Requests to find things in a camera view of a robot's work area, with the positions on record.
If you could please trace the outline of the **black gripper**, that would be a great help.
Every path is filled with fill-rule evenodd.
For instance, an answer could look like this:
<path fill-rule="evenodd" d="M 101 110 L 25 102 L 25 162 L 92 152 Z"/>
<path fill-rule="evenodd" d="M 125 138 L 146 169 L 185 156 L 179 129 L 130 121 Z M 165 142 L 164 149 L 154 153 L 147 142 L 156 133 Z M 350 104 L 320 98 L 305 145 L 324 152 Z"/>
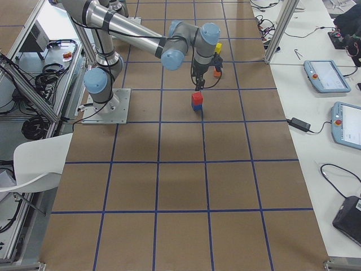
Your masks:
<path fill-rule="evenodd" d="M 221 56 L 214 56 L 208 64 L 201 64 L 197 60 L 192 61 L 191 76 L 196 80 L 195 91 L 200 91 L 204 88 L 205 79 L 203 75 L 208 71 L 209 67 L 215 67 L 218 71 L 223 68 L 223 59 Z"/>

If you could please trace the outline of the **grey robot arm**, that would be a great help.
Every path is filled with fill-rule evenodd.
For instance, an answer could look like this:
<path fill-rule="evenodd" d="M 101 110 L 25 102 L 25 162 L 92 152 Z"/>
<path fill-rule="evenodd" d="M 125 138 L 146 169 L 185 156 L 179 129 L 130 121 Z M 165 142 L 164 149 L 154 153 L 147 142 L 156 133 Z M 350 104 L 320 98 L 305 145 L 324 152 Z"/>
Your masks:
<path fill-rule="evenodd" d="M 197 27 L 174 20 L 169 36 L 162 36 L 120 14 L 102 6 L 99 1 L 63 1 L 65 10 L 82 27 L 93 27 L 113 34 L 143 51 L 161 59 L 165 69 L 170 71 L 181 67 L 189 48 L 194 49 L 191 78 L 195 80 L 195 90 L 204 88 L 204 73 L 210 66 L 222 71 L 222 58 L 215 48 L 219 41 L 220 28 L 214 23 Z"/>

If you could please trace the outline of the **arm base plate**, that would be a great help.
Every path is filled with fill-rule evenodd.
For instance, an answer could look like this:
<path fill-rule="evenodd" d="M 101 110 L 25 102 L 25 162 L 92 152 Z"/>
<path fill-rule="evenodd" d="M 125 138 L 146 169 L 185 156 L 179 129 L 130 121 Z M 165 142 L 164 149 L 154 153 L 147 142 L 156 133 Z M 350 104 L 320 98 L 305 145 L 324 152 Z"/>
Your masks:
<path fill-rule="evenodd" d="M 102 108 L 100 104 L 95 104 L 96 107 L 91 105 L 85 108 L 81 123 L 86 125 L 126 124 L 130 96 L 130 88 L 114 88 L 112 100 L 99 113 L 97 109 Z"/>

